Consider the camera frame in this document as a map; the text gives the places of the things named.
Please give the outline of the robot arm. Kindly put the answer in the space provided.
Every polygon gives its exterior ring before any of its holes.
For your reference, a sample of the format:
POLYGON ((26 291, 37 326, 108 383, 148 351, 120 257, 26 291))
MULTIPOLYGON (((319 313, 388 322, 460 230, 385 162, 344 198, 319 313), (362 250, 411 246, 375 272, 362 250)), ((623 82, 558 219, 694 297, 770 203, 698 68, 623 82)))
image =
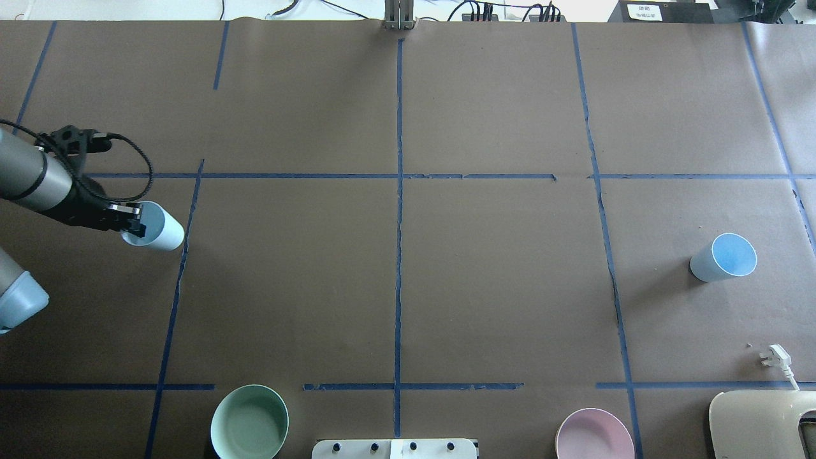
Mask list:
POLYGON ((85 174, 89 154, 109 151, 113 142, 133 142, 117 133, 63 127, 35 133, 2 121, 2 200, 65 226, 125 232, 142 237, 141 194, 113 197, 85 174))

